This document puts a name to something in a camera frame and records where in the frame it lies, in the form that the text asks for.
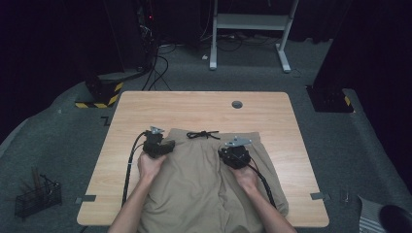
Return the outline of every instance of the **yellow and black warning tape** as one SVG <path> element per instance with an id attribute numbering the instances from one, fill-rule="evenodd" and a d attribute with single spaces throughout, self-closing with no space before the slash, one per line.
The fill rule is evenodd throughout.
<path id="1" fill-rule="evenodd" d="M 89 109 L 89 108 L 98 108 L 98 109 L 105 109 L 105 108 L 111 108 L 115 105 L 116 101 L 119 98 L 119 93 L 121 90 L 121 87 L 123 86 L 123 83 L 118 83 L 115 86 L 115 89 L 113 93 L 110 93 L 108 96 L 109 101 L 107 103 L 103 102 L 76 102 L 76 107 L 80 109 Z"/>

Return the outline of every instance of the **black handheld device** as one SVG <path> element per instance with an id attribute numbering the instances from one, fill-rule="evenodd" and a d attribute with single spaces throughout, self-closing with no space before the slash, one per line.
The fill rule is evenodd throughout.
<path id="1" fill-rule="evenodd" d="M 175 148 L 174 140 L 163 141 L 162 132 L 164 130 L 152 126 L 151 131 L 145 132 L 146 141 L 143 143 L 143 151 L 152 158 L 159 158 Z"/>
<path id="2" fill-rule="evenodd" d="M 251 140 L 235 137 L 233 141 L 225 143 L 227 148 L 218 150 L 219 157 L 223 163 L 233 169 L 241 169 L 251 162 L 251 156 L 244 145 L 247 145 Z"/>
<path id="3" fill-rule="evenodd" d="M 254 172 L 257 173 L 257 176 L 261 179 L 264 188 L 266 189 L 267 197 L 269 198 L 270 204 L 272 204 L 272 206 L 276 209 L 276 204 L 273 200 L 272 191 L 270 190 L 270 186 L 267 183 L 266 178 L 260 173 L 258 167 L 254 168 L 249 164 L 252 158 L 244 146 L 251 142 L 252 140 L 235 137 L 233 141 L 225 143 L 227 148 L 222 148 L 221 150 L 218 150 L 219 157 L 222 159 L 224 164 L 233 169 L 241 169 L 248 166 L 252 170 L 254 170 Z"/>

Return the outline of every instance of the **table top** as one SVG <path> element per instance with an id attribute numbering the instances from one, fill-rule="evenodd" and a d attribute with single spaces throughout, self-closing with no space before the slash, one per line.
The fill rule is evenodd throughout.
<path id="1" fill-rule="evenodd" d="M 243 107 L 235 109 L 233 101 Z M 136 137 L 150 126 L 220 133 L 258 132 L 276 169 L 289 202 L 287 220 L 295 227 L 324 227 L 328 216 L 294 116 L 284 92 L 126 91 L 116 108 L 106 140 L 96 162 L 78 223 L 110 225 L 121 207 L 127 160 Z M 136 150 L 128 192 L 138 182 Z"/>

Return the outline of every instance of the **black container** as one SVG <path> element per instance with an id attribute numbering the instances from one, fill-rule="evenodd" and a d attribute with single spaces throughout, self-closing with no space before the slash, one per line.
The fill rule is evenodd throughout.
<path id="1" fill-rule="evenodd" d="M 15 216 L 20 216 L 24 220 L 27 216 L 36 214 L 56 204 L 62 204 L 61 184 L 56 182 L 48 183 L 45 186 L 17 196 Z"/>

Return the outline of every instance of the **folded fabric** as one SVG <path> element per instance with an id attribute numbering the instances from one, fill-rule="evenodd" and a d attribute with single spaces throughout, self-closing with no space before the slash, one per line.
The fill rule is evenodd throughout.
<path id="1" fill-rule="evenodd" d="M 176 146 L 149 192 L 139 232 L 264 232 L 252 203 L 218 155 L 235 136 L 252 140 L 245 148 L 265 176 L 278 211 L 288 213 L 288 201 L 257 132 L 213 134 L 220 140 L 189 139 L 188 132 L 172 129 L 165 138 L 175 140 Z M 261 182 L 258 188 L 266 197 Z"/>

